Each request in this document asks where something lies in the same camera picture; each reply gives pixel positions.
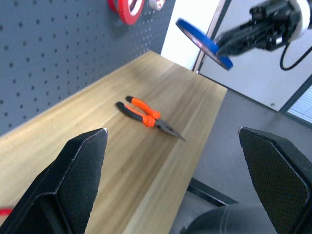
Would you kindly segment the white tape roll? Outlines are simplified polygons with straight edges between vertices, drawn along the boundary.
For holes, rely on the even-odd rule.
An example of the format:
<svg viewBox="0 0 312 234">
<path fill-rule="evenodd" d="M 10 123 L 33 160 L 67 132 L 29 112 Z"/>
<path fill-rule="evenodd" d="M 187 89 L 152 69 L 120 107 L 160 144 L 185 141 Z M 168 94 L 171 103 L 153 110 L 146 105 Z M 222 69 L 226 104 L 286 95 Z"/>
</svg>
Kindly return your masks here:
<svg viewBox="0 0 312 234">
<path fill-rule="evenodd" d="M 160 11 L 166 0 L 148 0 L 149 1 L 149 6 L 154 9 L 154 10 L 157 10 L 157 11 Z"/>
</svg>

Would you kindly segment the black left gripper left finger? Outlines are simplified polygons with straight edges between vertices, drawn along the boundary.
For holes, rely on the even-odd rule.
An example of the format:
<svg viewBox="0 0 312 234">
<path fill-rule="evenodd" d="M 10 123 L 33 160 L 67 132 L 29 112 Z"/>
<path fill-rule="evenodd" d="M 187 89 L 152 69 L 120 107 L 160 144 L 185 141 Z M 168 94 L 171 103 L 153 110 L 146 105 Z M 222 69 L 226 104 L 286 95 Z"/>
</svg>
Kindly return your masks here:
<svg viewBox="0 0 312 234">
<path fill-rule="evenodd" d="M 98 194 L 105 128 L 80 134 L 31 183 L 0 234 L 84 234 Z"/>
</svg>

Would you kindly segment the dark rounded shape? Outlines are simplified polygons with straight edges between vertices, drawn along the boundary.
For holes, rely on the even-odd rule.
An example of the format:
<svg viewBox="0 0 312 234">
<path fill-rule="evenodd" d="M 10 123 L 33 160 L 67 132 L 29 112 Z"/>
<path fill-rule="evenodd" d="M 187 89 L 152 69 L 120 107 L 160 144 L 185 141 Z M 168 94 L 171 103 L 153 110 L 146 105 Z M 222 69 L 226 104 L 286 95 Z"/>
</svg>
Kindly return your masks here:
<svg viewBox="0 0 312 234">
<path fill-rule="evenodd" d="M 223 206 L 196 217 L 179 234 L 277 234 L 261 204 Z"/>
</svg>

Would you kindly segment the brown door frame strip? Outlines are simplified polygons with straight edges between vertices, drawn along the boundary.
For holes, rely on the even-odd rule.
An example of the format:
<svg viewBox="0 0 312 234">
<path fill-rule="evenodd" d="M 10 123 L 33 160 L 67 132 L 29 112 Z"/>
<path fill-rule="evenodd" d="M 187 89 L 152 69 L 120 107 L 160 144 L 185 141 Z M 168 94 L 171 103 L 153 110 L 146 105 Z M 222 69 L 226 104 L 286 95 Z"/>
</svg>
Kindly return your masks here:
<svg viewBox="0 0 312 234">
<path fill-rule="evenodd" d="M 208 31 L 206 33 L 207 37 L 212 38 L 212 39 L 215 38 L 215 36 L 218 32 L 218 29 L 219 29 L 219 27 L 220 27 L 220 25 L 224 19 L 224 16 L 228 10 L 230 3 L 231 3 L 231 0 L 220 0 L 219 1 L 219 4 L 216 8 L 216 11 L 215 11 L 214 16 L 212 18 L 212 21 L 211 21 L 209 28 L 208 28 Z M 199 73 L 199 70 L 203 64 L 204 56 L 205 56 L 205 53 L 200 50 L 200 52 L 196 58 L 195 64 L 193 66 L 193 71 L 196 72 L 197 74 Z"/>
</svg>

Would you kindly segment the black table frame bar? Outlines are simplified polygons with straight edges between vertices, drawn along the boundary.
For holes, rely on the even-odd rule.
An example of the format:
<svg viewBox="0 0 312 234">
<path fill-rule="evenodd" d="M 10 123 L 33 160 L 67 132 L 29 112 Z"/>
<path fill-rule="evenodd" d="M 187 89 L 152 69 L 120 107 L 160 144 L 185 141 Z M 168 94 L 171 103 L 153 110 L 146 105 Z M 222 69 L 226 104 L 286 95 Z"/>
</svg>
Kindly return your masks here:
<svg viewBox="0 0 312 234">
<path fill-rule="evenodd" d="M 212 187 L 200 182 L 195 178 L 191 179 L 187 191 L 217 207 L 238 204 L 236 200 L 226 196 L 225 194 L 213 189 Z"/>
</svg>

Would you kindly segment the dark window frame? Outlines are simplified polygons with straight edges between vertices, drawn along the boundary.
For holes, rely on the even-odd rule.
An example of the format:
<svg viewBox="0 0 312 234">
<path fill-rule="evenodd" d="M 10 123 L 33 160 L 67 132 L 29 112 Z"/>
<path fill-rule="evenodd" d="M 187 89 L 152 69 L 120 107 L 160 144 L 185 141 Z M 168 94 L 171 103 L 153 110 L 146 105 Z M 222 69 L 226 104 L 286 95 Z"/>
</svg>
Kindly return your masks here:
<svg viewBox="0 0 312 234">
<path fill-rule="evenodd" d="M 304 120 L 300 117 L 297 117 L 293 114 L 290 114 L 288 110 L 299 100 L 299 98 L 312 86 L 312 74 L 308 79 L 298 88 L 298 90 L 291 96 L 291 98 L 282 106 L 278 111 L 280 114 L 300 123 L 310 129 L 312 129 L 312 123 Z"/>
</svg>

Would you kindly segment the dark grey pegboard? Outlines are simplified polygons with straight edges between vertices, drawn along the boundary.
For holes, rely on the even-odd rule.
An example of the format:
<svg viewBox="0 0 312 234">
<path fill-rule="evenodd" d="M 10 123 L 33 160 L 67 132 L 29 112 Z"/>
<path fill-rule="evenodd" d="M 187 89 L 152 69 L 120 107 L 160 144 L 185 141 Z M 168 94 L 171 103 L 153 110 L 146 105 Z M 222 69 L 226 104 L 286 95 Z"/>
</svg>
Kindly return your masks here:
<svg viewBox="0 0 312 234">
<path fill-rule="evenodd" d="M 176 0 L 134 25 L 108 0 L 0 0 L 0 136 L 148 51 L 161 53 Z"/>
</svg>

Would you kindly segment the orange black needle-nose pliers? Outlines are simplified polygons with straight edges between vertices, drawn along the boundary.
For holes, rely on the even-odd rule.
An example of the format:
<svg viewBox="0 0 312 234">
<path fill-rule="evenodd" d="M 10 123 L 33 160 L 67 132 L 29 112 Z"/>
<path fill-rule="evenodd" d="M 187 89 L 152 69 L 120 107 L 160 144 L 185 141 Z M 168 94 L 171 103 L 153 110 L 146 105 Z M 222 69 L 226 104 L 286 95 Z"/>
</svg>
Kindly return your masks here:
<svg viewBox="0 0 312 234">
<path fill-rule="evenodd" d="M 134 105 L 135 107 L 142 110 L 144 113 L 141 113 L 139 111 L 136 111 L 126 104 L 124 104 L 121 101 L 118 101 L 116 103 L 116 107 L 126 116 L 128 116 L 131 119 L 134 119 L 136 121 L 139 121 L 143 123 L 147 127 L 155 127 L 158 128 L 164 132 L 167 132 L 168 134 L 171 134 L 183 141 L 185 141 L 185 138 L 176 131 L 170 124 L 165 122 L 161 119 L 160 112 L 152 109 L 146 102 L 133 97 L 133 96 L 127 96 L 125 98 L 129 103 Z"/>
</svg>

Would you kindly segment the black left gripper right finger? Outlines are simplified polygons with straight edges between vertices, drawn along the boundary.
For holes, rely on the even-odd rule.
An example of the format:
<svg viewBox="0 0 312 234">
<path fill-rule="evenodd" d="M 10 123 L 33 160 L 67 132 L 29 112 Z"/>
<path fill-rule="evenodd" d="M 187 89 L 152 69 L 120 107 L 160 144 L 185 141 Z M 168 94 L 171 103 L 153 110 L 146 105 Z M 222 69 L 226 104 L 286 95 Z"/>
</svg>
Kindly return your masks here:
<svg viewBox="0 0 312 234">
<path fill-rule="evenodd" d="M 312 234 L 312 162 L 288 139 L 242 127 L 253 187 L 278 234 Z"/>
</svg>

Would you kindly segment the large red tape roll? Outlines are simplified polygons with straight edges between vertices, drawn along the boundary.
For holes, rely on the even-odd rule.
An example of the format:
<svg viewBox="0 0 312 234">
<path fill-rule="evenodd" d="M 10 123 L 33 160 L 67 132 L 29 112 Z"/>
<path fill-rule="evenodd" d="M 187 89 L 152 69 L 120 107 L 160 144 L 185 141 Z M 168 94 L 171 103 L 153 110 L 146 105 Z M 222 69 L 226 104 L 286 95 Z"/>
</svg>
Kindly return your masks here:
<svg viewBox="0 0 312 234">
<path fill-rule="evenodd" d="M 118 0 L 118 11 L 121 20 L 127 25 L 136 23 L 142 12 L 145 0 Z"/>
</svg>

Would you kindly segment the blue tape roll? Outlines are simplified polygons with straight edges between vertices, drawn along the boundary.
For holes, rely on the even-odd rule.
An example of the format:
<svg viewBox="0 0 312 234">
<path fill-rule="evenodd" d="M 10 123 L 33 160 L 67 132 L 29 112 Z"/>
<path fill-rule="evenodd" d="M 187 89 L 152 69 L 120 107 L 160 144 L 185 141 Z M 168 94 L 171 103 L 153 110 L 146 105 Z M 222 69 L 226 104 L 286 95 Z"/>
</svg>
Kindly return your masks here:
<svg viewBox="0 0 312 234">
<path fill-rule="evenodd" d="M 222 68 L 230 70 L 233 67 L 233 63 L 229 57 L 217 55 L 219 46 L 197 27 L 182 18 L 179 18 L 175 24 L 201 51 Z"/>
</svg>

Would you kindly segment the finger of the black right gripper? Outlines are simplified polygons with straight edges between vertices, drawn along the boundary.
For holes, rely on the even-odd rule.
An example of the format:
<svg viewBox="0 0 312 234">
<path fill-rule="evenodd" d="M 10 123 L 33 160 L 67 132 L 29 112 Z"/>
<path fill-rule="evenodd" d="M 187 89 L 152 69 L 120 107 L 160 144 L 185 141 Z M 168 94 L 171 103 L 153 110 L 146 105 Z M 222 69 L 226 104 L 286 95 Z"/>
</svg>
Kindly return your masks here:
<svg viewBox="0 0 312 234">
<path fill-rule="evenodd" d="M 255 25 L 255 21 L 248 21 L 242 25 L 221 33 L 215 39 L 215 42 L 219 48 L 254 47 L 256 45 L 255 39 L 250 41 L 249 35 L 253 34 Z"/>
<path fill-rule="evenodd" d="M 259 47 L 266 41 L 266 37 L 262 36 L 245 36 L 245 37 L 228 37 L 219 36 L 217 45 L 219 56 L 238 56 L 249 50 Z"/>
</svg>

